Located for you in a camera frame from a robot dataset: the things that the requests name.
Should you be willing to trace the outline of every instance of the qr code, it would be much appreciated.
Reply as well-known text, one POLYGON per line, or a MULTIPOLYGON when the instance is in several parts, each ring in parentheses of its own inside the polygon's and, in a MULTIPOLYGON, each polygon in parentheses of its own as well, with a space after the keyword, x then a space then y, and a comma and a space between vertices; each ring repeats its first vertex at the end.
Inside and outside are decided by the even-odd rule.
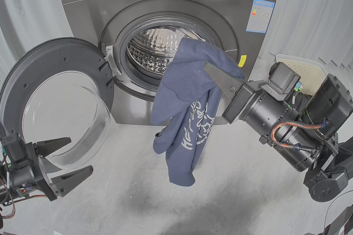
POLYGON ((261 17, 270 17, 271 16, 271 9, 266 9, 266 8, 263 8, 261 10, 261 17))

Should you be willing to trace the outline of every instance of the cable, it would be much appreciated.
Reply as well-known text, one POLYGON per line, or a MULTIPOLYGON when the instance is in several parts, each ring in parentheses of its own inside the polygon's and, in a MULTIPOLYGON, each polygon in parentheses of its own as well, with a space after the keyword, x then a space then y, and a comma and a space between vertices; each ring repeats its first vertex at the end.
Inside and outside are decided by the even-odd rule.
POLYGON ((20 199, 20 200, 14 201, 13 203, 16 204, 16 203, 19 203, 19 202, 23 202, 23 201, 26 201, 26 200, 29 200, 29 199, 39 198, 39 197, 44 197, 44 198, 46 198, 46 195, 33 195, 33 196, 30 196, 30 197, 27 198, 27 199, 20 199))
POLYGON ((339 195, 336 199, 333 200, 333 202, 329 205, 329 208, 326 211, 326 215, 325 215, 325 221, 324 221, 324 230, 325 230, 325 226, 326 226, 326 217, 327 217, 327 213, 329 212, 330 206, 341 196, 343 196, 344 194, 347 194, 349 192, 353 192, 353 190, 347 191, 345 193, 343 193, 342 195, 339 195))
POLYGON ((5 216, 2 217, 2 219, 4 219, 4 220, 9 220, 9 219, 13 218, 15 216, 15 214, 16 214, 15 203, 13 202, 11 194, 9 196, 10 196, 10 199, 11 199, 12 211, 11 211, 10 214, 5 215, 5 216))
MULTIPOLYGON (((2 152, 2 156, 3 156, 3 161, 5 161, 5 168, 6 168, 6 175, 9 175, 9 171, 8 171, 8 164, 7 164, 7 161, 6 161, 6 155, 2 152)), ((2 205, 4 202, 6 202, 9 194, 10 194, 10 189, 7 188, 6 184, 1 181, 2 184, 4 185, 5 189, 6 189, 6 196, 5 198, 2 200, 2 202, 0 203, 0 205, 2 205)))
POLYGON ((304 147, 301 144, 286 144, 286 143, 282 143, 276 140, 275 134, 277 133, 277 131, 284 125, 291 125, 291 126, 295 126, 298 128, 303 128, 303 129, 311 129, 311 130, 315 130, 315 129, 320 129, 325 127, 327 121, 324 120, 321 124, 314 124, 314 125, 308 125, 308 124, 303 124, 303 123, 298 123, 295 121, 288 121, 288 122, 284 122, 284 123, 279 123, 277 124, 271 131, 271 139, 274 143, 274 145, 279 145, 281 147, 284 148, 288 148, 288 149, 295 149, 295 150, 302 150, 302 151, 308 151, 313 153, 315 151, 314 148, 310 148, 310 147, 304 147))

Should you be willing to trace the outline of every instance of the door hinge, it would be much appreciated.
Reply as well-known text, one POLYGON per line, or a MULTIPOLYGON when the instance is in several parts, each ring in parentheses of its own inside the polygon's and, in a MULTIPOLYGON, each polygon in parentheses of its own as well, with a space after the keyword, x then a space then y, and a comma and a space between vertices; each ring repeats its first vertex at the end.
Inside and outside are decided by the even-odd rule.
POLYGON ((110 68, 112 69, 113 77, 116 76, 116 75, 121 75, 121 71, 117 67, 117 64, 115 63, 115 60, 114 60, 113 46, 112 45, 106 46, 106 54, 107 55, 104 57, 104 60, 106 62, 108 62, 110 68))

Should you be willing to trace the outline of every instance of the yellow warning sticker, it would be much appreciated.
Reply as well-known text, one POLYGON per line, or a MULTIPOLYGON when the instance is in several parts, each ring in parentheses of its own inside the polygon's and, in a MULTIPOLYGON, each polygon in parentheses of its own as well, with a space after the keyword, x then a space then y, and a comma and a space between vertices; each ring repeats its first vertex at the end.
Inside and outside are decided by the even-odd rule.
POLYGON ((246 55, 241 55, 241 57, 240 57, 240 62, 239 62, 239 64, 238 64, 238 66, 239 66, 240 68, 242 68, 243 65, 245 64, 245 61, 246 61, 246 55))

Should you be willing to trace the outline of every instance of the energy label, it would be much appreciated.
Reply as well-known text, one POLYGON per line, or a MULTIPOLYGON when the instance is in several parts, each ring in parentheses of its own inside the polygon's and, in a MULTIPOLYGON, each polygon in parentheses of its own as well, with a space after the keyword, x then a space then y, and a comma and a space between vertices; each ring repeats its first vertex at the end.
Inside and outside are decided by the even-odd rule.
POLYGON ((246 31, 266 33, 275 2, 254 0, 246 31))

